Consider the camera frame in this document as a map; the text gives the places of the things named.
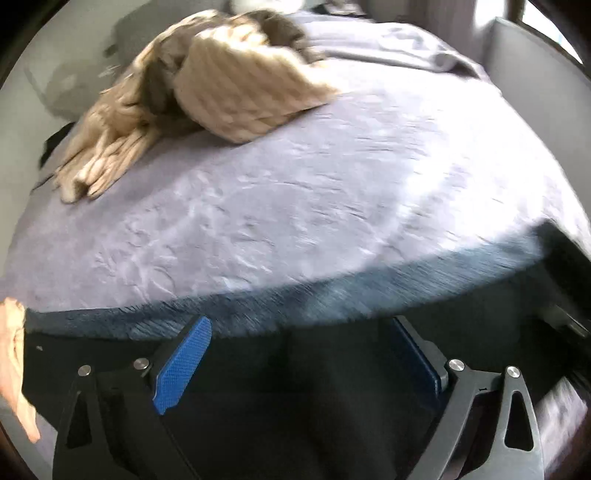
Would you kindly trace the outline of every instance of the tan quilted blanket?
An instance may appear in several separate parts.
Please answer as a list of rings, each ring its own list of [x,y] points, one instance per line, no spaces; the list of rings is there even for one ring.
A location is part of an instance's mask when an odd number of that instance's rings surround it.
[[[87,112],[56,171],[61,199],[98,197],[162,135],[206,128],[239,144],[329,102],[339,89],[322,60],[271,11],[185,18]]]

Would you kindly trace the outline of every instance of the screw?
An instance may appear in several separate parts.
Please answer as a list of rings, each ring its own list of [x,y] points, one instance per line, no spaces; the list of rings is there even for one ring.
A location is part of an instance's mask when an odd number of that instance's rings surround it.
[[[146,370],[149,364],[150,362],[147,358],[137,358],[134,360],[134,368],[136,370]]]
[[[519,378],[521,376],[521,372],[517,367],[507,367],[507,373],[513,378]]]
[[[455,370],[456,372],[461,372],[466,368],[466,365],[464,365],[464,362],[461,360],[454,359],[449,361],[449,368]]]
[[[82,365],[78,369],[78,376],[79,377],[88,377],[88,375],[90,375],[90,372],[92,372],[90,365]]]

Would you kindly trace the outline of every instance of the floor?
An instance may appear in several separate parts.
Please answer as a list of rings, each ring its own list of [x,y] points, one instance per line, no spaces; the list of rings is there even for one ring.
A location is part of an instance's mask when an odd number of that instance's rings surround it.
[[[29,43],[0,89],[0,274],[37,180],[44,141],[111,82],[118,19],[148,0],[70,0]]]

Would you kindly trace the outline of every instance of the bright window light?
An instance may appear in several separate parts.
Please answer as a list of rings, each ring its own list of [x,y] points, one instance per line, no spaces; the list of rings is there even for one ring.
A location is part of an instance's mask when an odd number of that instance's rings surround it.
[[[525,2],[525,10],[523,12],[524,24],[535,28],[537,31],[546,35],[546,37],[554,40],[558,45],[570,53],[579,63],[583,63],[581,58],[575,52],[573,46],[563,37],[560,30],[554,25],[548,17],[540,12],[531,2]]]

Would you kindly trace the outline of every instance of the human hand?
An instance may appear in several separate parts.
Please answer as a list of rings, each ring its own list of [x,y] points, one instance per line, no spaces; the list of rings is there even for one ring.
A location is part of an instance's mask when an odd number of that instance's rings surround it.
[[[24,323],[25,307],[15,299],[4,299],[0,303],[0,396],[8,402],[29,440],[35,443],[41,437],[37,412],[22,394]]]

